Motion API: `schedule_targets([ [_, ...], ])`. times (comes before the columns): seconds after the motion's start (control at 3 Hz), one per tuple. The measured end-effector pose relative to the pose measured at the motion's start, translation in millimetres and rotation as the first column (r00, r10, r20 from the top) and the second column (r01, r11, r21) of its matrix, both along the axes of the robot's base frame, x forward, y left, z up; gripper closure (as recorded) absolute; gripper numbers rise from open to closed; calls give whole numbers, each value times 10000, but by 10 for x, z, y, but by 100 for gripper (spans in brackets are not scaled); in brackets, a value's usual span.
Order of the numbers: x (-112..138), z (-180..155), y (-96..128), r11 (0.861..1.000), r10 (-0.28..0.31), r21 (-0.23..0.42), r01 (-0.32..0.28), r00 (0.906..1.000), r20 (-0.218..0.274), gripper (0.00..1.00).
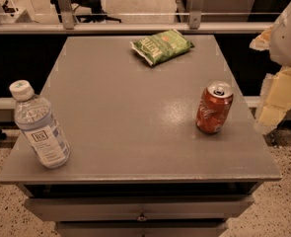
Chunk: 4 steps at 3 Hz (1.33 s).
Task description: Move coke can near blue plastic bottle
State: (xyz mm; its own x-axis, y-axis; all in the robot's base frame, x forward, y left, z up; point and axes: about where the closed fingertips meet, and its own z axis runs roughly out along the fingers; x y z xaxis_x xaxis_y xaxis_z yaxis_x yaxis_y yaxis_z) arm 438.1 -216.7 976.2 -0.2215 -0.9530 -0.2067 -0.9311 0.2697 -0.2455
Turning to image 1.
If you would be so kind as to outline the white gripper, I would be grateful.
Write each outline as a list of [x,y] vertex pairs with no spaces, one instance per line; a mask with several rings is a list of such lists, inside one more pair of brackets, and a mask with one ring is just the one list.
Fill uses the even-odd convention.
[[257,127],[277,127],[291,110],[291,2],[273,26],[251,41],[250,48],[269,50],[271,60],[282,65],[275,75],[265,75],[255,111]]

